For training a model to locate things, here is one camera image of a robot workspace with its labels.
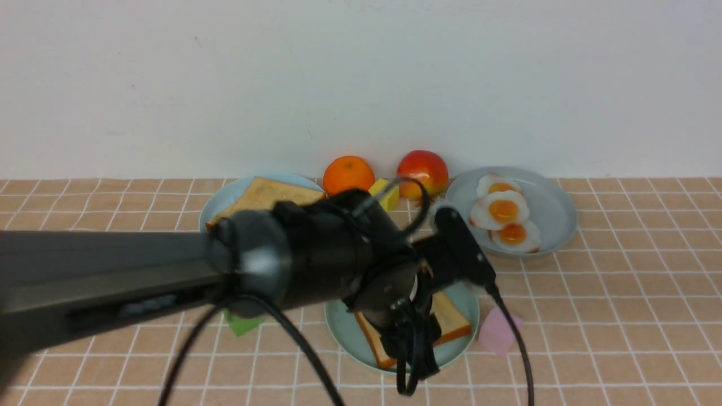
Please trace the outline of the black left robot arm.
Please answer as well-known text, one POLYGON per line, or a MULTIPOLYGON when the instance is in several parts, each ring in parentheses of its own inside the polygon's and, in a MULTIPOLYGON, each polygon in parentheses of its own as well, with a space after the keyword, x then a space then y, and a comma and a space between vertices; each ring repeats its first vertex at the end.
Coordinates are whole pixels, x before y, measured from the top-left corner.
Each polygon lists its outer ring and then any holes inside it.
POLYGON ((2 391, 44 349, 212 305, 237 316, 333 301, 386 310, 420 282, 400 230, 354 189, 242 210, 206 233, 2 232, 2 391))

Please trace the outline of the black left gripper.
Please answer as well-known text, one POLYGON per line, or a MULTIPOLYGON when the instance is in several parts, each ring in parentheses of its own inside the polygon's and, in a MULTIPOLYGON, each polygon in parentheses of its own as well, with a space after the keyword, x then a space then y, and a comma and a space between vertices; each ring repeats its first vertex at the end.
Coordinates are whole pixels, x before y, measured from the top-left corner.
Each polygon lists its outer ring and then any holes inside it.
POLYGON ((346 302, 377 367, 395 365, 403 378, 439 372, 434 350, 443 327, 433 296, 442 288, 443 261, 425 258, 382 271, 346 302))

